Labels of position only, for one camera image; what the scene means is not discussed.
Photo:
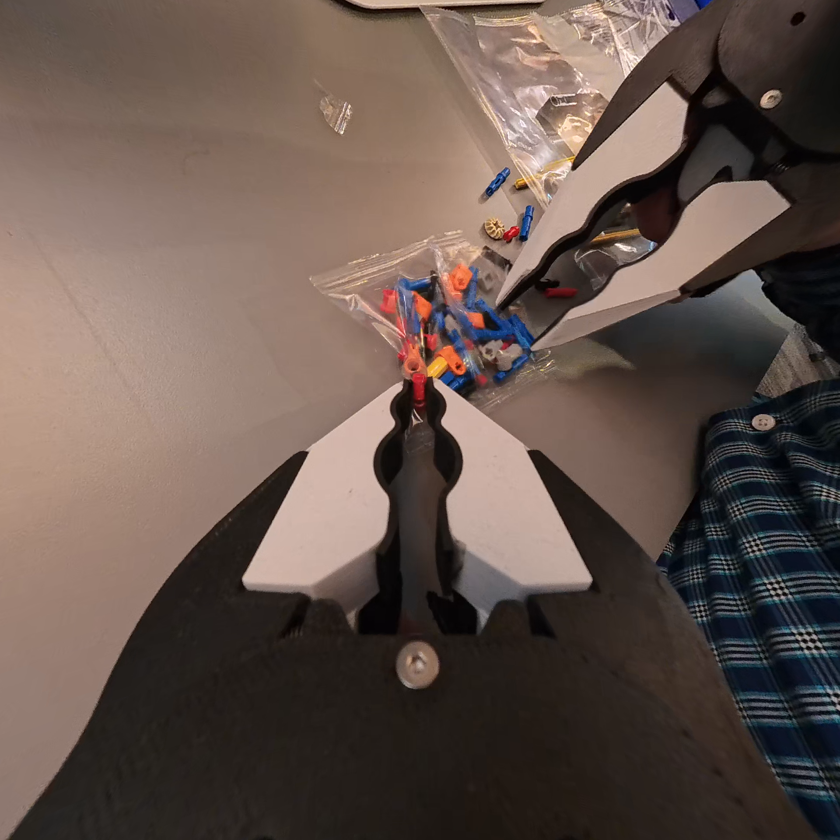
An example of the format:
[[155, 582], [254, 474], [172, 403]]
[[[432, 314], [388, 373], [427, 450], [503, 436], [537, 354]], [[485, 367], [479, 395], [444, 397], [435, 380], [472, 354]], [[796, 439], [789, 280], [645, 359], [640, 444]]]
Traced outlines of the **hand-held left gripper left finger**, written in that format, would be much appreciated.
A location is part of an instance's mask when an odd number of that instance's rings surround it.
[[242, 578], [251, 592], [302, 594], [396, 631], [403, 605], [397, 503], [403, 387], [393, 385], [301, 454]]

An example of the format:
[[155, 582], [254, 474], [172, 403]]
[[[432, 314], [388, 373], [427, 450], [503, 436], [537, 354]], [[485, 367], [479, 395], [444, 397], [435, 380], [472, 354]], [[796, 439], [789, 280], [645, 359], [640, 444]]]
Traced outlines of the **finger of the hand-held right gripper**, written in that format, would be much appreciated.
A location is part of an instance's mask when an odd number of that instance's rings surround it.
[[718, 183], [690, 203], [647, 257], [618, 270], [600, 293], [567, 312], [536, 350], [567, 343], [672, 301], [679, 289], [789, 207], [766, 182]]
[[684, 143], [688, 101], [665, 81], [586, 158], [579, 154], [507, 275], [504, 308], [545, 278], [565, 253], [597, 234], [631, 188], [672, 162]]

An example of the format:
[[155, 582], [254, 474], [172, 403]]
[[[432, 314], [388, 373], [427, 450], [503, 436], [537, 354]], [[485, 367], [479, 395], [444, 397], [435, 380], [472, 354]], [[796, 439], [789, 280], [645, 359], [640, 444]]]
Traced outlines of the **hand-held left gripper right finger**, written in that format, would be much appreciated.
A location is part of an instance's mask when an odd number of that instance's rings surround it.
[[442, 632], [478, 632], [501, 602], [585, 592], [593, 578], [538, 466], [549, 461], [446, 385], [427, 384], [437, 501]]

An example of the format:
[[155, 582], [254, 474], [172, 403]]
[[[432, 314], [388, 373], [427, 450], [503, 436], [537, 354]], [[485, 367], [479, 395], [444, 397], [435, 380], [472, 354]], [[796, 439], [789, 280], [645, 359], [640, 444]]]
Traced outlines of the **small zip bag of lego pieces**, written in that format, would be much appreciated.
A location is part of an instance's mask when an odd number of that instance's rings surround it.
[[485, 414], [557, 378], [560, 362], [536, 350], [523, 307], [499, 309], [508, 273], [455, 231], [355, 259], [310, 277], [314, 289], [395, 353], [399, 375], [420, 374]]

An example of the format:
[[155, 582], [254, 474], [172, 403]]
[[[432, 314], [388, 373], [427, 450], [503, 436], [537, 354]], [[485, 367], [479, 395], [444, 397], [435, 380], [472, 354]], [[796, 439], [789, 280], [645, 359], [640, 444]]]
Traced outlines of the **person's right forearm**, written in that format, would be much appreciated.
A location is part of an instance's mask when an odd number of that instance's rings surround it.
[[764, 295], [806, 331], [837, 327], [839, 247], [792, 253], [757, 269]]

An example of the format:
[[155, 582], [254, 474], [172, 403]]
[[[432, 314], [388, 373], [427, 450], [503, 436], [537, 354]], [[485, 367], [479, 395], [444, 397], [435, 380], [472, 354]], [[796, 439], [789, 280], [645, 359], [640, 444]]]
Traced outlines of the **black lego part in bag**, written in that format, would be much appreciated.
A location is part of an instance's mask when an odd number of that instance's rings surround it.
[[537, 121], [551, 140], [582, 145], [602, 116], [608, 99], [599, 91], [554, 93], [537, 112]]

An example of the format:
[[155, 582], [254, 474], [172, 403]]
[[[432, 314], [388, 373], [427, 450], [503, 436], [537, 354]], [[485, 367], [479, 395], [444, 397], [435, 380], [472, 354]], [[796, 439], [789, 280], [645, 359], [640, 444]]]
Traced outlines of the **large clear plastic bag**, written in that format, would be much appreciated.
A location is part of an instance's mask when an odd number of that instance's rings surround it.
[[[585, 143], [547, 136], [537, 112], [548, 96], [592, 89], [609, 102], [640, 60], [680, 25], [661, 1], [592, 2], [554, 15], [492, 17], [441, 7], [424, 7], [423, 14], [519, 177], [576, 156]], [[527, 188], [538, 205], [550, 204], [570, 170]]]

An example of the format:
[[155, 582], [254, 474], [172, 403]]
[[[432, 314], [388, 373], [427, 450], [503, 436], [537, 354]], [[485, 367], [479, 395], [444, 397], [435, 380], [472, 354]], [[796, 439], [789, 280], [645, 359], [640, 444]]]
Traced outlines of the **blue plaid shirt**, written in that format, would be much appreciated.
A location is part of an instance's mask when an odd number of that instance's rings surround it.
[[740, 717], [821, 838], [839, 838], [839, 384], [717, 414], [658, 559]]

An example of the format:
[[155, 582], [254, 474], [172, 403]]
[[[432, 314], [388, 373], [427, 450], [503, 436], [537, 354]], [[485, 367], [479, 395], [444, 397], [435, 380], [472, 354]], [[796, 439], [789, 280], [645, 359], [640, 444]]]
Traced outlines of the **torn clear plastic scrap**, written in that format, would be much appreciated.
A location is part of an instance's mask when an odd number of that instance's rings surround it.
[[339, 136], [344, 135], [353, 117], [352, 105], [323, 86], [319, 86], [319, 93], [319, 110], [325, 123]]

